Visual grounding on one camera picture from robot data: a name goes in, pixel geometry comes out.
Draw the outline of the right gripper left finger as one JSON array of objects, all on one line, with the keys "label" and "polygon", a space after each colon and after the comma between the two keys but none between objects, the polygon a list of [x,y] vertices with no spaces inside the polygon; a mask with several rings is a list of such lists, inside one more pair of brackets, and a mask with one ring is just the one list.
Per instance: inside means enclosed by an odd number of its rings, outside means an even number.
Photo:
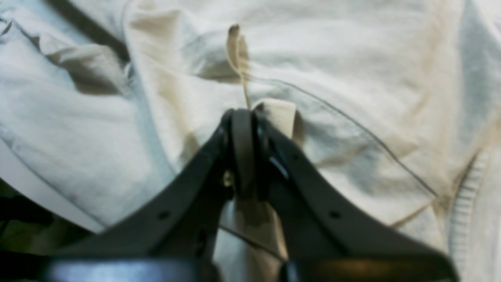
[{"label": "right gripper left finger", "polygon": [[252,113],[228,110],[174,181],[133,215],[53,256],[41,282],[220,282],[213,264],[220,214],[252,186]]}]

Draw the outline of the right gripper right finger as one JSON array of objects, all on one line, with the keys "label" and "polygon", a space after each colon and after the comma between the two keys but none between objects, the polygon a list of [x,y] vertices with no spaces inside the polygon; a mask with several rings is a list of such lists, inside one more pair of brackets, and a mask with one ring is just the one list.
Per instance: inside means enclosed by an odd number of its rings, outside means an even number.
[{"label": "right gripper right finger", "polygon": [[293,141],[254,113],[256,182],[281,223],[278,282],[457,282],[451,260],[352,204]]}]

